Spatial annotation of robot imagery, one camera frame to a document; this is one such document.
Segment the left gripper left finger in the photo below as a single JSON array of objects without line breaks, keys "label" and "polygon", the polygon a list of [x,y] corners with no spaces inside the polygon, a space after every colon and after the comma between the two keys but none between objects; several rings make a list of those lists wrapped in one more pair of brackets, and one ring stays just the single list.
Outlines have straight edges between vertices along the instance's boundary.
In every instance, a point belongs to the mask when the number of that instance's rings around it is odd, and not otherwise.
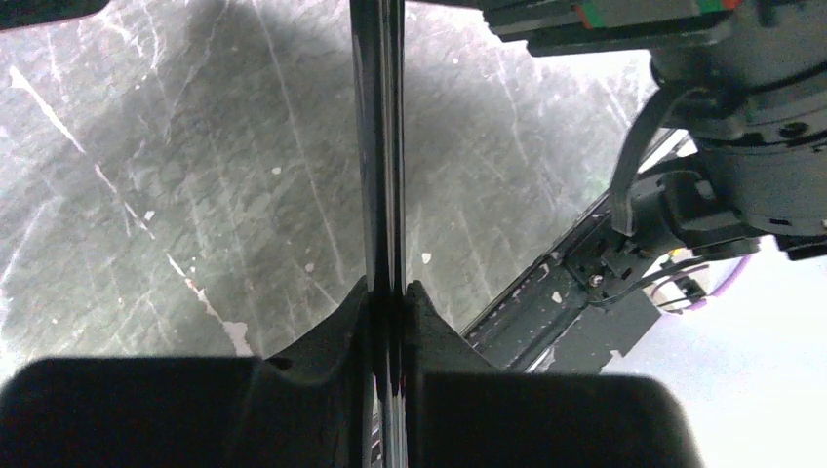
[{"label": "left gripper left finger", "polygon": [[5,467],[366,467],[367,286],[269,358],[44,358],[1,390]]}]

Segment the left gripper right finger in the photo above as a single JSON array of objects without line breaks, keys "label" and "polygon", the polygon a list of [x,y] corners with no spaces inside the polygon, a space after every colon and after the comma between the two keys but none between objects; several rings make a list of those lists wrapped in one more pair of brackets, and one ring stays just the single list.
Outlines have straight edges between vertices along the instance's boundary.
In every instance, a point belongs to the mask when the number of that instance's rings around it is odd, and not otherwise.
[{"label": "left gripper right finger", "polygon": [[685,414],[640,376],[499,370],[408,285],[412,467],[698,467]]}]

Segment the pink and black folding umbrella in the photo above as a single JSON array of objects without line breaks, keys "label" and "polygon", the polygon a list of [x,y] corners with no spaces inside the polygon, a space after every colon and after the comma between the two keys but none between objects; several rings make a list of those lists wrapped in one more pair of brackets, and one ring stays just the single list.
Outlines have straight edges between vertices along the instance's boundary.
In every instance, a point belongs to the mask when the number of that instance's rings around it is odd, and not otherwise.
[{"label": "pink and black folding umbrella", "polygon": [[402,1],[350,4],[370,340],[385,467],[408,464],[403,361],[404,13]]}]

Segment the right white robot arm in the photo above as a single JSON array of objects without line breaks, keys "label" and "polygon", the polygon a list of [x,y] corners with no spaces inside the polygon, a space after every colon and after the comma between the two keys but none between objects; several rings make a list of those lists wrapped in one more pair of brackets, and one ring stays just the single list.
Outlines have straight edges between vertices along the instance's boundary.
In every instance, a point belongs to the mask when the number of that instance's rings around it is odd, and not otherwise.
[{"label": "right white robot arm", "polygon": [[[645,50],[656,92],[610,186],[613,229],[652,251],[772,236],[826,253],[826,5],[822,1],[480,1],[500,40],[536,57]],[[637,175],[662,128],[697,153],[658,201]]]}]

